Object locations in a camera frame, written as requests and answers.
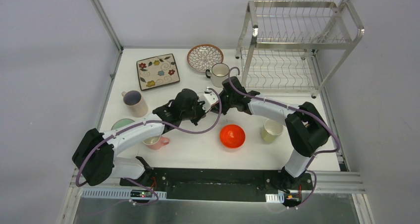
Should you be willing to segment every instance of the black mug handle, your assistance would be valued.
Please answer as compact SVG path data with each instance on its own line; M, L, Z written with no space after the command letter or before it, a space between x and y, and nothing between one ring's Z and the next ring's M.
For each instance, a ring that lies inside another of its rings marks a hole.
M211 77L210 77L210 75L207 75L207 72L210 72L210 70L206 69L206 77L210 79Z

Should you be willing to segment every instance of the brown patterned plate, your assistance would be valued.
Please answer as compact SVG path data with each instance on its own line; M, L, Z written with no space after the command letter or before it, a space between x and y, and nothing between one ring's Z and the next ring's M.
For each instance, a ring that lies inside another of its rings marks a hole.
M136 67L141 91L178 83L180 80L173 54L139 60Z
M205 72L213 65L223 62L223 53L218 47L210 44L198 45L188 52L187 61L193 69Z

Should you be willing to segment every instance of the gray wall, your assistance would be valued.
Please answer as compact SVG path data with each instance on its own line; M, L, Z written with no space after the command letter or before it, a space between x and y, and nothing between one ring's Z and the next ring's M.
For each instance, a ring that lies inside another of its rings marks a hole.
M0 223L57 221L117 51L90 0L0 0Z
M420 3L351 2L366 33L328 84L344 152L376 223L418 223ZM330 55L320 55L326 70Z
M193 47L210 43L235 47L248 1L101 0L101 3L124 46Z

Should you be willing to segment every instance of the yellow flower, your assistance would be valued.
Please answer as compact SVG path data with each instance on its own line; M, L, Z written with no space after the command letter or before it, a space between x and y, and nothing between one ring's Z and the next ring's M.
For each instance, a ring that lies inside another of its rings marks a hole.
M153 80L151 80L151 81L147 82L146 87L152 87L152 86L154 86L155 84L156 84L156 83L155 83Z

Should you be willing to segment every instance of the wire rack shelf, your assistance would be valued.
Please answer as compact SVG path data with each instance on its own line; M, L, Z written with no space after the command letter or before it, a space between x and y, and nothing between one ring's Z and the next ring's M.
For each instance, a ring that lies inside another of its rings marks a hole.
M345 8L357 27L353 39L342 19ZM251 43L244 50L242 42L249 22ZM236 58L243 59L242 84L291 92L311 91L316 96L363 34L362 22L349 2L337 7L333 0L249 1L236 52ZM313 68L304 60L308 52L316 50L345 50L319 86L314 84Z

